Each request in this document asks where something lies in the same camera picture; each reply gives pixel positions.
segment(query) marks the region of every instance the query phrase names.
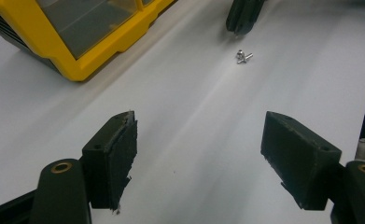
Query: yellow plastic container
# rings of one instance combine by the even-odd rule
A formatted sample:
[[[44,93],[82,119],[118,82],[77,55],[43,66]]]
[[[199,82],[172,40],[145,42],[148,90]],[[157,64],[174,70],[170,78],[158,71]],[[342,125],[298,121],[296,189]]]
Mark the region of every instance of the yellow plastic container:
[[[144,35],[173,1],[0,0],[0,16],[33,54],[82,81]]]

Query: white table surface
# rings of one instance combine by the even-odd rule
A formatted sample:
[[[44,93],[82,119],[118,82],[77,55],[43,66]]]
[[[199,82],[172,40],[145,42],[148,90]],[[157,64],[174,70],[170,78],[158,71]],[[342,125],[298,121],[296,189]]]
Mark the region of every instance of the white table surface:
[[[78,159],[113,115],[134,110],[138,154],[121,213],[95,223],[330,223],[300,210],[260,155],[268,110],[354,159],[365,112],[365,1],[269,0],[235,38],[232,0],[180,0],[90,81],[73,83],[0,37],[0,204],[47,164]],[[236,64],[238,49],[252,52]]]

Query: white work surface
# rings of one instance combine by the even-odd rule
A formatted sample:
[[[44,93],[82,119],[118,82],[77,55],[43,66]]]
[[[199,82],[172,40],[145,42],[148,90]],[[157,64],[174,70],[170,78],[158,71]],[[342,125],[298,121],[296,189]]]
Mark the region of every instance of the white work surface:
[[[304,211],[260,154],[266,111],[297,119],[354,159],[365,112],[365,1],[265,2],[246,36],[232,0],[180,0],[85,83],[0,37],[0,204],[47,164],[78,159],[112,116],[134,110],[138,154],[121,213],[93,224],[330,223]],[[253,53],[236,64],[238,49]]]

